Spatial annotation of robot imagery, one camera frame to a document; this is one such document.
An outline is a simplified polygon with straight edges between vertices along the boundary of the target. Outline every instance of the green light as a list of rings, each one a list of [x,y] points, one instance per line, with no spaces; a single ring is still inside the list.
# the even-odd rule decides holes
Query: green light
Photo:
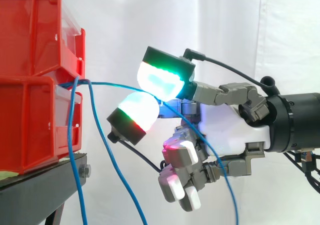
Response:
[[[137,91],[129,94],[118,106],[144,131],[150,129],[159,115],[159,104],[149,93]]]
[[[177,74],[156,68],[145,62],[140,65],[137,80],[143,90],[164,102],[176,98],[185,84]]]

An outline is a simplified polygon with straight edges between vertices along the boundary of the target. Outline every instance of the cable connector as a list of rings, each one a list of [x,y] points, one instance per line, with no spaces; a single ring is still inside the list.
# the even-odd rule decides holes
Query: cable connector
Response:
[[[183,57],[190,61],[192,61],[192,59],[199,60],[199,61],[204,61],[206,59],[206,55],[198,51],[191,50],[190,48],[187,48],[184,51]]]
[[[301,164],[304,173],[312,172],[317,168],[316,156],[311,152],[301,153]]]

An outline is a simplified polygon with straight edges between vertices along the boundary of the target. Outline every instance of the black cable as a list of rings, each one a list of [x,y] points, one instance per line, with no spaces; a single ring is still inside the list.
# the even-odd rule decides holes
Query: black cable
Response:
[[[287,151],[288,154],[291,154],[292,156],[295,156],[296,154],[293,151]]]
[[[292,157],[290,157],[286,152],[284,152],[283,155],[285,155],[285,157],[286,157],[287,159],[289,159],[289,161],[290,161],[293,165],[295,165],[297,169],[299,169],[301,172],[304,172],[304,171],[302,170],[302,167],[301,167],[298,163],[296,163],[296,161],[295,161]]]
[[[166,164],[166,161],[165,160],[162,160],[160,162],[160,169],[163,170],[166,166],[168,166],[168,164]]]
[[[224,64],[221,61],[214,60],[214,59],[212,59],[210,57],[205,57],[204,60],[207,61],[207,62],[216,64],[216,65],[219,65],[220,67],[223,67],[225,69],[228,69],[229,71],[234,72],[235,74],[238,74],[239,76],[247,79],[251,83],[253,83],[253,84],[255,84],[255,85],[257,85],[257,86],[259,86],[261,88],[270,89],[272,87],[272,86],[265,85],[265,84],[263,84],[263,83],[261,83],[261,82],[259,82],[257,80],[254,80],[253,78],[249,77],[248,75],[244,74],[243,72],[241,72],[241,71],[239,71],[239,70],[237,70],[237,69],[235,69],[235,68],[233,68],[233,67],[231,67],[231,66],[229,66],[227,64]]]
[[[314,177],[311,176],[311,172],[306,172],[305,177],[308,180],[309,184],[320,194],[320,187],[314,181]]]
[[[287,159],[289,159],[289,161],[296,166],[297,169],[299,169],[301,172],[303,172],[305,174],[305,172],[303,171],[302,167],[292,158],[290,157],[286,152],[283,153],[283,155],[285,155],[285,157]],[[313,176],[311,176],[312,181],[317,184],[318,186],[320,186],[320,182],[315,179]]]
[[[159,169],[152,161],[150,161],[145,155],[143,155],[141,152],[136,150],[134,147],[130,146],[127,142],[119,140],[119,143],[121,143],[123,146],[125,146],[127,149],[130,149],[132,152],[137,154],[140,158],[142,158],[147,164],[149,164],[154,170],[156,170],[158,173],[161,172],[161,169]]]

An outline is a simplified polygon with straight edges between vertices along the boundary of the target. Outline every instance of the robotic hand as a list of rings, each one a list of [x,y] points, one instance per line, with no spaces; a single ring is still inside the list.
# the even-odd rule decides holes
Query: robotic hand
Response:
[[[194,81],[192,59],[215,63],[242,76],[260,86],[267,97],[260,95],[249,83],[214,87]],[[144,91],[167,102],[171,109],[180,112],[198,128],[221,160],[206,161],[214,154],[182,120],[173,136],[163,144],[166,166],[160,170],[153,164],[160,172],[158,182],[168,202],[179,201],[188,212],[199,209],[198,191],[205,184],[216,182],[225,175],[251,175],[251,159],[264,158],[265,152],[283,153],[304,172],[310,185],[320,194],[320,182],[311,176],[312,171],[319,171],[316,164],[319,156],[312,153],[320,148],[319,93],[280,95],[273,78],[266,76],[258,82],[190,49],[186,49],[182,57],[175,57],[148,47],[137,80]],[[161,103],[158,106],[151,95],[143,94],[129,95],[125,99],[126,105],[119,106],[107,118],[112,126],[108,138],[113,143],[129,141],[136,145],[146,134],[145,126],[142,126],[145,124],[136,116],[137,111],[149,121],[148,128],[158,114],[163,119],[178,117],[167,106]],[[150,99],[154,100],[156,109],[151,109],[153,102]],[[151,110],[155,117],[146,113]]]
[[[300,157],[307,157],[320,147],[320,94],[263,97],[248,83],[219,88],[201,85],[199,93],[204,96],[196,91],[193,101],[175,99],[169,105],[199,128],[222,156],[222,164],[206,162],[213,156],[211,150],[182,123],[163,144],[167,166],[158,177],[164,198],[179,201],[185,211],[200,208],[198,191],[223,176],[222,167],[228,176],[247,176],[251,159],[264,158],[265,151],[296,150]],[[175,118],[176,114],[161,105],[159,117]],[[306,173],[313,171],[315,158],[311,155],[302,167]]]

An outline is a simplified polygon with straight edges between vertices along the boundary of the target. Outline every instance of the cylindrical motor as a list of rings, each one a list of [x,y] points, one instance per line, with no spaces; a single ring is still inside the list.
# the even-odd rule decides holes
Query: cylindrical motor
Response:
[[[270,127],[267,152],[320,148],[320,94],[267,97],[270,114],[259,125]]]

